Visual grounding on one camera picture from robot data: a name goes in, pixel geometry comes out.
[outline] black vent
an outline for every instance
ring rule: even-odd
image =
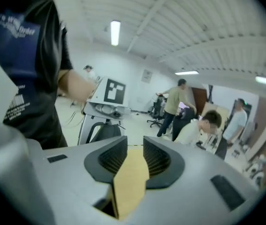
[[[57,155],[57,156],[54,156],[54,157],[48,157],[47,160],[50,163],[54,163],[54,162],[60,161],[60,160],[65,159],[65,158],[67,158],[67,156],[64,155],[64,154],[61,154],[61,155]]]
[[[150,178],[164,172],[170,165],[170,156],[151,143],[144,146],[143,156],[148,166]]]
[[[127,157],[127,150],[127,145],[124,146],[122,143],[119,143],[100,154],[99,164],[106,168],[109,172],[116,175],[122,166],[124,159]]]
[[[127,157],[127,150],[127,137],[119,136],[116,141],[89,153],[84,160],[85,168],[96,181],[113,184],[114,176]]]
[[[225,177],[217,175],[211,179],[211,182],[231,211],[244,203],[245,199],[237,192],[237,190]]]
[[[185,162],[179,153],[146,136],[143,145],[143,156],[150,174],[146,189],[167,188],[180,178]]]

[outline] white ceiling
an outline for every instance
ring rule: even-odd
[[[121,21],[119,49],[151,56],[169,70],[207,83],[266,93],[266,12],[255,0],[56,0],[69,35],[110,45]]]

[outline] dark pants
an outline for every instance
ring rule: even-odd
[[[175,117],[174,125],[172,126],[172,141],[174,141],[180,134],[181,129],[190,123],[190,120],[179,119]]]
[[[169,127],[172,120],[174,119],[174,116],[175,116],[174,114],[170,114],[170,113],[164,111],[164,122],[163,122],[162,126],[160,127],[160,130],[157,134],[157,137],[161,137],[162,134],[166,133],[166,130]]]
[[[218,148],[215,152],[215,155],[219,156],[222,160],[225,160],[227,149],[228,149],[228,142],[226,139],[222,137],[218,145]]]

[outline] white wall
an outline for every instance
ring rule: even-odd
[[[168,72],[163,64],[150,58],[142,59],[111,46],[71,39],[69,54],[78,73],[84,75],[83,68],[89,64],[94,67],[97,75],[109,76],[126,84],[129,106],[133,110],[148,111],[154,94],[176,86],[179,79],[178,76]],[[144,69],[153,72],[150,83],[141,81]]]
[[[203,84],[203,86],[207,89],[207,95],[209,95],[209,87],[206,84]],[[259,102],[259,96],[257,94],[233,88],[213,86],[212,101],[218,106],[222,106],[229,109],[230,113],[232,111],[234,101],[237,98],[242,98],[248,104],[252,105],[248,121],[254,121]]]

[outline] white shirt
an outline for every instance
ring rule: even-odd
[[[86,80],[96,80],[97,76],[94,71],[87,72],[85,69],[82,72],[82,77]]]
[[[245,127],[246,121],[247,121],[247,114],[245,110],[242,109],[241,111],[235,112],[227,129],[222,135],[223,138],[226,140],[231,139],[234,132],[236,132],[236,130],[238,129],[238,126]]]
[[[193,146],[198,141],[199,135],[198,121],[194,121],[188,123],[181,129],[175,143],[177,142],[183,145]]]

